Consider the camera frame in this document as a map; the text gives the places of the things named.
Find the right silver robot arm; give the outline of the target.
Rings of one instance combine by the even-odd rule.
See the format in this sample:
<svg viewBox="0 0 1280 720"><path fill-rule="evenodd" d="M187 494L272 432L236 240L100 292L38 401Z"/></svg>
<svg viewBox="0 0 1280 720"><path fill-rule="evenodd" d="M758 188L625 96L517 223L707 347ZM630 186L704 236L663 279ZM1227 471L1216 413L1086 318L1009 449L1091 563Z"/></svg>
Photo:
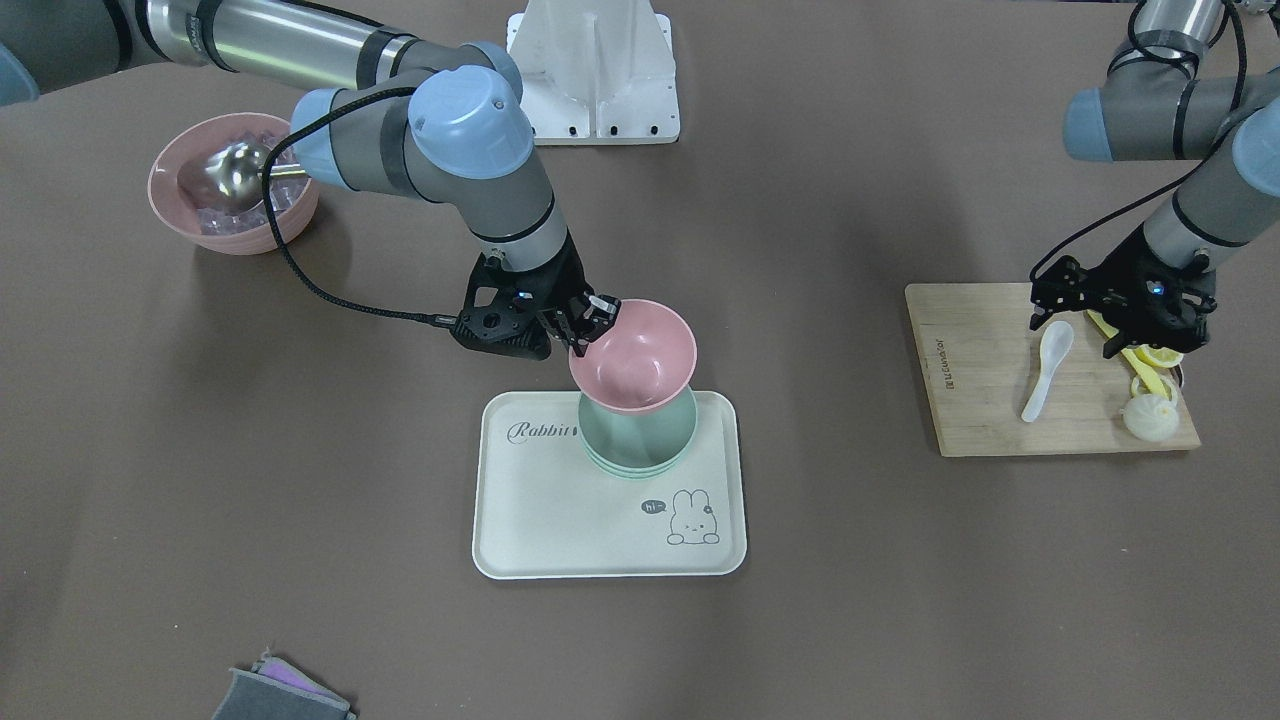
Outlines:
<svg viewBox="0 0 1280 720"><path fill-rule="evenodd" d="M480 245L462 307L410 315L479 352L581 357L623 304L585 277L518 68L311 1L5 1L3 104L160 61L303 90L284 145L344 190L453 206Z"/></svg>

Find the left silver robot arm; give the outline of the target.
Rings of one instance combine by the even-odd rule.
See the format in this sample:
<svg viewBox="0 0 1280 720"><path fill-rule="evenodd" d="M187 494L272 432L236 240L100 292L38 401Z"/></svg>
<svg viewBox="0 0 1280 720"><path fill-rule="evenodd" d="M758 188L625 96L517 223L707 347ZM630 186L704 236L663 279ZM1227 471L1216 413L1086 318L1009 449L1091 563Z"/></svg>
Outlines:
<svg viewBox="0 0 1280 720"><path fill-rule="evenodd" d="M1048 251L1030 270L1032 331L1092 310L1117 332L1106 357L1138 345L1183 354L1207 345L1220 266L1279 214L1277 72L1251 74L1239 50L1234 76L1199 76L1224 22L1242 36L1233 1L1138 3L1106 81L1069 102L1070 158L1196 167L1152 193L1158 206L1098 265Z"/></svg>

